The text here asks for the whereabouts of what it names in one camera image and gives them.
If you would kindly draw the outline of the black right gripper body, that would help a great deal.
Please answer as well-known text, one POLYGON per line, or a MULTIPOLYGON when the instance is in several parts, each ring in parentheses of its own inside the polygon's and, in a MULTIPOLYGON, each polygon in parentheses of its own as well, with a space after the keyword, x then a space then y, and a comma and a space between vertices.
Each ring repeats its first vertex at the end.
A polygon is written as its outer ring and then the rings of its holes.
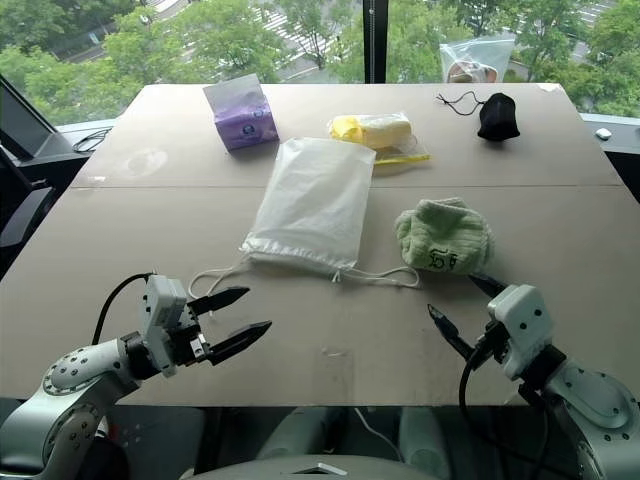
POLYGON ((478 339, 471 357, 471 368, 478 369, 490 357, 498 363, 504 360, 508 350, 510 334, 505 325, 497 320, 491 320, 486 326, 484 334, 478 339))

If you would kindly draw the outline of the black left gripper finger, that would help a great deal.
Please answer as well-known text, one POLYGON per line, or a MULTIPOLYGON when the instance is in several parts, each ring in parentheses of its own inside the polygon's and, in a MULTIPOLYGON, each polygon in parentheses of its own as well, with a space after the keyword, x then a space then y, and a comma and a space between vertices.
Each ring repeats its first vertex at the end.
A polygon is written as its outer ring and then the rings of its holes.
POLYGON ((210 346, 205 359, 212 365, 218 365, 248 349, 257 342, 272 326, 271 321, 247 325, 234 332, 224 341, 210 346))
POLYGON ((211 295, 194 299, 187 303, 187 307, 192 314, 213 313, 235 303, 249 291, 250 288, 244 286, 228 287, 211 295))

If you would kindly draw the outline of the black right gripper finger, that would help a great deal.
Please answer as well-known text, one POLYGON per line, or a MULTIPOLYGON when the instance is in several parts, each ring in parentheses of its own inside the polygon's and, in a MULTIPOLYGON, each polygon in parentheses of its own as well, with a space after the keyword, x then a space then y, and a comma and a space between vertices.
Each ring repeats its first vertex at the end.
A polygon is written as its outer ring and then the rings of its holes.
POLYGON ((470 274, 468 278, 490 298, 497 297, 507 288, 505 283, 485 274, 474 273, 470 274))
POLYGON ((463 359, 470 359, 474 353, 474 348, 460 336, 457 327, 434 305, 428 303, 427 311, 444 340, 463 359))

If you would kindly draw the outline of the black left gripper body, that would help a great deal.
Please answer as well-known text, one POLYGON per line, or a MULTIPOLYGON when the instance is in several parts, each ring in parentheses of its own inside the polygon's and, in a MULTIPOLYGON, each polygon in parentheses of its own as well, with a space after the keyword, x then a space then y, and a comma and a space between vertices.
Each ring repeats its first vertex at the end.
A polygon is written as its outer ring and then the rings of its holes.
POLYGON ((190 366, 207 360, 210 344, 202 333, 198 314, 187 302, 175 324, 168 329, 169 349, 173 363, 190 366))

